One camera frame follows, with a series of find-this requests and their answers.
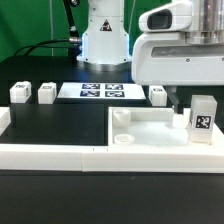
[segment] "black cable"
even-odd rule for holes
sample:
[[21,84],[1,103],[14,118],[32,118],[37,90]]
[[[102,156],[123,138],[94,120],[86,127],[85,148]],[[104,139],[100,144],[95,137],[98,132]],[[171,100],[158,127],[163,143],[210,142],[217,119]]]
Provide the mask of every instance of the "black cable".
[[24,50],[24,49],[26,49],[26,48],[34,48],[34,49],[36,49],[36,48],[60,48],[60,49],[68,49],[69,47],[46,46],[46,45],[44,45],[44,46],[41,46],[41,45],[28,45],[28,46],[24,46],[24,47],[18,49],[18,50],[14,53],[14,56],[17,56],[17,54],[18,54],[20,51],[22,51],[22,50]]
[[67,16],[68,24],[69,24],[69,28],[70,28],[70,36],[71,37],[79,37],[79,32],[76,29],[73,15],[72,15],[72,10],[70,7],[71,2],[70,2],[70,0],[63,0],[63,2],[64,2],[65,12],[66,12],[66,16]]
[[40,42],[36,45],[33,45],[32,47],[30,47],[30,49],[24,54],[24,56],[28,56],[33,50],[35,50],[38,46],[43,46],[45,44],[54,44],[54,43],[67,43],[69,42],[69,39],[56,39],[56,40],[47,40],[47,41],[43,41]]

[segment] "small white cube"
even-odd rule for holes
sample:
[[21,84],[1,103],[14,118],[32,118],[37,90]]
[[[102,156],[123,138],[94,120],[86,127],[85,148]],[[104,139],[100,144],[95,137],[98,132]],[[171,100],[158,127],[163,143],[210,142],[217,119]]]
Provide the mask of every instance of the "small white cube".
[[166,106],[167,104],[167,92],[163,86],[150,86],[149,87],[149,100],[152,106]]
[[11,103],[26,103],[26,101],[31,96],[31,83],[24,81],[24,82],[17,82],[11,89],[10,89],[10,101]]
[[189,141],[210,143],[217,102],[213,96],[193,95],[188,124]]
[[56,83],[43,83],[38,90],[38,102],[39,104],[53,104],[57,96]]

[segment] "white plastic base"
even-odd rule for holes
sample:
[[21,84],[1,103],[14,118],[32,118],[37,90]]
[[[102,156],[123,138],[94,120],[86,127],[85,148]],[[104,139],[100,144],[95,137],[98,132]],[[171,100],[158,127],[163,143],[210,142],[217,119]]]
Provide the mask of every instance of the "white plastic base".
[[[172,109],[126,108],[131,110],[130,126],[118,131],[112,125],[115,109],[110,108],[108,115],[108,146],[1,144],[0,169],[224,173],[224,135],[216,125],[210,144],[188,143],[185,128],[190,110],[180,119]],[[114,137],[126,130],[135,141],[116,144]]]
[[0,136],[11,123],[9,107],[0,107]]

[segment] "black tabletop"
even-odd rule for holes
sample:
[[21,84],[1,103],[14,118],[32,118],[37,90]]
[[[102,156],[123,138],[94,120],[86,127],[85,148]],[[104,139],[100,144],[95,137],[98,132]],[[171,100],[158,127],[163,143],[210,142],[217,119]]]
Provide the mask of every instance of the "black tabletop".
[[4,224],[223,224],[219,174],[0,172]]
[[[26,104],[11,104],[9,89],[30,81],[32,97]],[[53,105],[38,104],[44,82],[133,83],[130,70],[98,72],[72,64],[67,57],[11,57],[0,64],[0,105],[9,106],[12,122],[0,143],[53,145],[108,145],[109,106],[145,106],[147,100],[58,98]]]

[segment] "green wall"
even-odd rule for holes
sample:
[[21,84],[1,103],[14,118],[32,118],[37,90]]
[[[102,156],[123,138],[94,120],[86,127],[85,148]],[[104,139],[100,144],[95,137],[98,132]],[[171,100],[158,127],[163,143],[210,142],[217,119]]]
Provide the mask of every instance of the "green wall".
[[[137,36],[139,16],[150,9],[163,5],[169,0],[136,0],[130,37],[131,50]],[[125,1],[125,28],[129,27],[133,0]],[[87,28],[88,1],[73,9],[76,26],[82,34]],[[41,41],[68,38],[68,23],[62,0],[15,0],[0,1],[0,61],[11,56],[26,45]],[[52,55],[50,49],[38,49],[35,55]],[[55,49],[54,55],[67,55],[65,49]]]

